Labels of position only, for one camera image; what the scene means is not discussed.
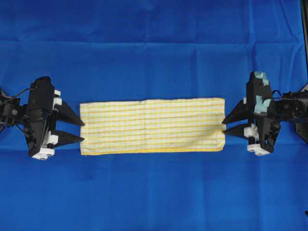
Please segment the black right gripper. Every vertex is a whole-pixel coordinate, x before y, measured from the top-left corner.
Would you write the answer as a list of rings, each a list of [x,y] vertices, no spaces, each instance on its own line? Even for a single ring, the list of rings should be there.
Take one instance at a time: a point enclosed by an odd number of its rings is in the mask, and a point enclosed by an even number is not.
[[[246,84],[246,100],[241,100],[224,118],[222,124],[230,124],[253,118],[251,124],[241,124],[223,131],[225,135],[244,139],[254,138],[247,150],[258,156],[274,152],[281,124],[275,111],[275,101],[270,82],[264,72],[253,71]]]

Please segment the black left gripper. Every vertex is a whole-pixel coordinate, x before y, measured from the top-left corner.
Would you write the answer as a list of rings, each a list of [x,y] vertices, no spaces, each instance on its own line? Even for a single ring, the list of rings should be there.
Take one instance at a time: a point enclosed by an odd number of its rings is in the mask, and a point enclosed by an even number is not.
[[[30,86],[26,106],[25,138],[28,155],[38,160],[47,160],[54,155],[53,146],[83,142],[84,138],[55,130],[57,119],[70,124],[84,126],[84,122],[73,109],[62,101],[50,77],[40,77]]]

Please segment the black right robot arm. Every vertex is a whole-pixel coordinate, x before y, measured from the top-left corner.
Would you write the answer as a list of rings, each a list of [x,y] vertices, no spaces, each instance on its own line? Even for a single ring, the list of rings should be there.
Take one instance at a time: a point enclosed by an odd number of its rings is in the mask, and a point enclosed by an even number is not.
[[[246,139],[247,150],[258,156],[274,152],[281,122],[292,123],[295,133],[302,140],[308,140],[308,88],[280,94],[278,98],[274,93],[264,72],[251,72],[246,97],[222,121],[227,125],[247,120],[223,133]]]

